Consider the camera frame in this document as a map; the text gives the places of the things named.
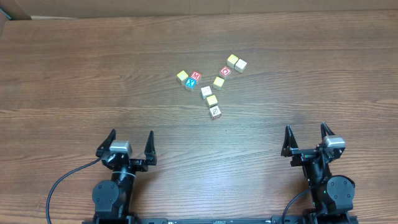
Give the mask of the leaf picture wooden block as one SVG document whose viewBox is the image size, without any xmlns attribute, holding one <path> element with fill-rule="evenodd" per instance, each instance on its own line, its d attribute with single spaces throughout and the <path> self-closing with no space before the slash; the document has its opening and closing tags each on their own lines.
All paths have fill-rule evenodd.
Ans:
<svg viewBox="0 0 398 224">
<path fill-rule="evenodd" d="M 211 107 L 209 111 L 212 119 L 217 119 L 222 115 L 221 110 L 218 106 Z"/>
</svg>

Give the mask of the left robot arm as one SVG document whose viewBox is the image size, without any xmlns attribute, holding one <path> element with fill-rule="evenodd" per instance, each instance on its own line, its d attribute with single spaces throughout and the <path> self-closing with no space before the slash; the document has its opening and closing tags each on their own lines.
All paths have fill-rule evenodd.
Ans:
<svg viewBox="0 0 398 224">
<path fill-rule="evenodd" d="M 130 211 L 130 205 L 136 173 L 147 172 L 149 166 L 157 164 L 152 131 L 149 133 L 144 154 L 144 159 L 133 158 L 131 143 L 117 140 L 116 130 L 112 130 L 97 148 L 96 156 L 112 174 L 109 180 L 102 180 L 93 188 L 93 223 L 141 222 L 137 215 Z"/>
</svg>

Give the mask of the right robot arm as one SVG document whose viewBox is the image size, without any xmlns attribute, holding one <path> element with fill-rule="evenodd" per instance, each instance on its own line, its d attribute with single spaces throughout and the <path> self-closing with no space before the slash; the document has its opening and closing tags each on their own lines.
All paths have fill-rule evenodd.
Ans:
<svg viewBox="0 0 398 224">
<path fill-rule="evenodd" d="M 342 136 L 336 135 L 326 123 L 320 125 L 322 141 L 313 149 L 300 149 L 290 126 L 285 127 L 281 156 L 290 157 L 292 167 L 301 167 L 308 182 L 308 189 L 296 195 L 285 207 L 281 223 L 302 224 L 354 224 L 356 216 L 349 215 L 353 209 L 355 182 L 344 175 L 333 175 L 329 163 L 339 159 L 346 148 Z M 287 217 L 290 206 L 301 196 L 310 193 L 313 208 L 301 216 Z"/>
</svg>

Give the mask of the yellow S block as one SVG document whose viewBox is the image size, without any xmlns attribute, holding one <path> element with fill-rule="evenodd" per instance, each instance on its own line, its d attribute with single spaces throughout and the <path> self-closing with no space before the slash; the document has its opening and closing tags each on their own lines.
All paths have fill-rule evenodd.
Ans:
<svg viewBox="0 0 398 224">
<path fill-rule="evenodd" d="M 216 106 L 218 104 L 218 100 L 215 95 L 207 96 L 206 102 L 207 102 L 209 108 Z"/>
</svg>

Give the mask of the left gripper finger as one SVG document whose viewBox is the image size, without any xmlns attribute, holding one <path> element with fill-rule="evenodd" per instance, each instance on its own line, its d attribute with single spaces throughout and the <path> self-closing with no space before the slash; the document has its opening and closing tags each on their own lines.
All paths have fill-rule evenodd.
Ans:
<svg viewBox="0 0 398 224">
<path fill-rule="evenodd" d="M 109 151 L 111 143 L 116 139 L 116 130 L 112 129 L 108 137 L 100 144 L 96 150 L 96 157 L 102 157 L 106 151 Z"/>
<path fill-rule="evenodd" d="M 153 131 L 150 131 L 150 133 L 149 133 L 149 137 L 147 139 L 144 154 L 146 156 L 146 163 L 148 166 L 156 166 L 157 165 L 157 155 L 156 155 L 156 151 L 155 151 L 154 132 Z"/>
</svg>

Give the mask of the fish picture wooden block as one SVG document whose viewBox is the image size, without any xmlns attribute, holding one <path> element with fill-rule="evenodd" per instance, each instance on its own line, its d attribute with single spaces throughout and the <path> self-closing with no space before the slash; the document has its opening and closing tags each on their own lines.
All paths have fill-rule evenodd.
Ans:
<svg viewBox="0 0 398 224">
<path fill-rule="evenodd" d="M 210 86 L 202 87 L 200 88 L 200 91 L 203 99 L 206 99 L 213 94 Z"/>
</svg>

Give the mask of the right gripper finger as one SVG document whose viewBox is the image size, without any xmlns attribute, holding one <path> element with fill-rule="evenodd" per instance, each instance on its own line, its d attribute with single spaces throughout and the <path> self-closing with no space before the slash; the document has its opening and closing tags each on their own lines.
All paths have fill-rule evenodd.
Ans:
<svg viewBox="0 0 398 224">
<path fill-rule="evenodd" d="M 332 136 L 335 135 L 334 132 L 328 127 L 328 125 L 326 124 L 326 122 L 322 122 L 322 124 L 320 125 L 321 127 L 321 136 L 322 139 L 325 136 Z"/>
<path fill-rule="evenodd" d="M 285 138 L 280 155 L 284 157 L 292 157 L 297 154 L 299 147 L 297 145 L 293 131 L 289 125 L 285 127 Z"/>
</svg>

